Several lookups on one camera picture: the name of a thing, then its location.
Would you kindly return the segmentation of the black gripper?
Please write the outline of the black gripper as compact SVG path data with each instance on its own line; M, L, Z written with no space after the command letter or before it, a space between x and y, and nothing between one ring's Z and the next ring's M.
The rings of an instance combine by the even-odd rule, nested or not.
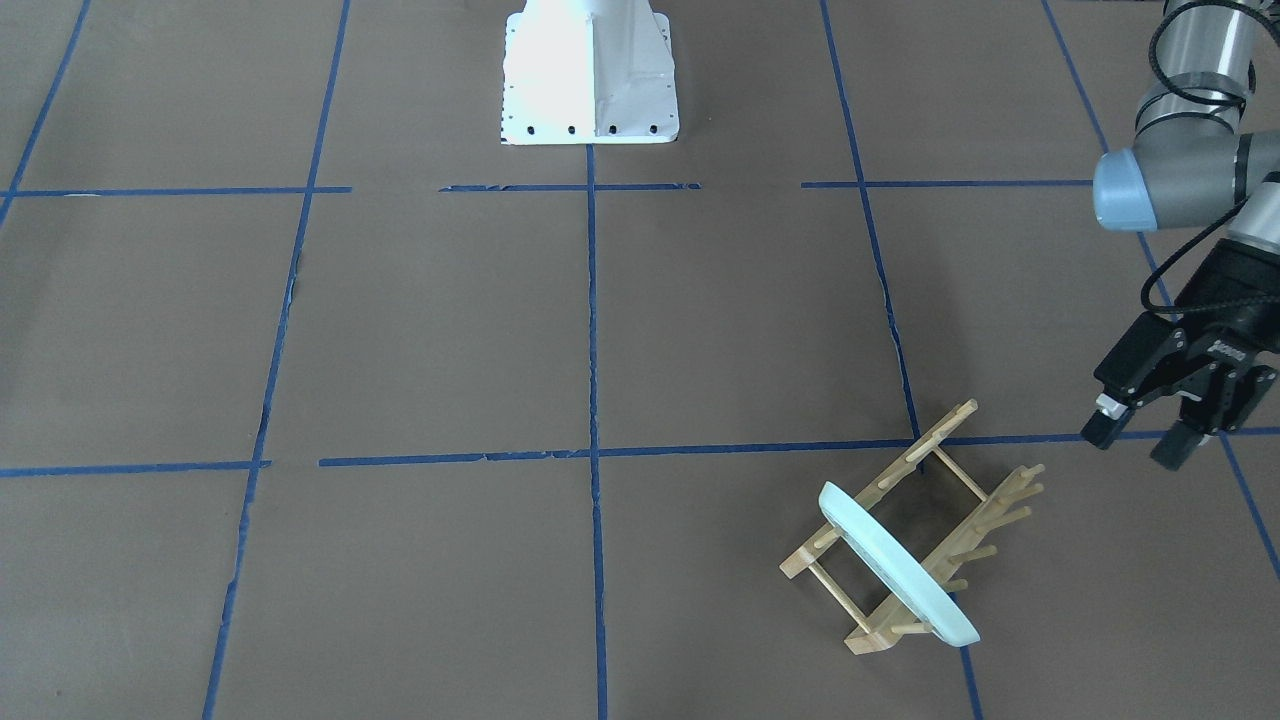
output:
M1103 391L1080 437L1111 448L1137 409L1178 396L1179 418L1149 452L1178 471L1239 427L1275 382L1256 359L1277 351L1277 278L1275 252L1219 241L1178 296L1179 319L1144 311L1103 356L1094 369Z

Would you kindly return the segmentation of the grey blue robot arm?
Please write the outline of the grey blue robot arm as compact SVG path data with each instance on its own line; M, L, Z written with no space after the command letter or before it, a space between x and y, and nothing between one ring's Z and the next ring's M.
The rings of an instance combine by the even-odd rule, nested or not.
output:
M1137 410L1178 396L1152 451L1169 470L1240 428L1277 382L1258 360L1277 351L1277 133L1240 128L1258 33L1277 37L1275 1L1166 1L1133 143L1094 170L1103 228L1197 228L1144 281L1142 314L1094 369L1102 391L1082 429L1107 448Z

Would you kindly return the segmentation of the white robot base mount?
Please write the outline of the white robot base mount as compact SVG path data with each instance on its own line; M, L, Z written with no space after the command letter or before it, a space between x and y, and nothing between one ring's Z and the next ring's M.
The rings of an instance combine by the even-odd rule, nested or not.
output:
M681 131L669 18L648 1L527 1L507 17L500 141L671 143Z

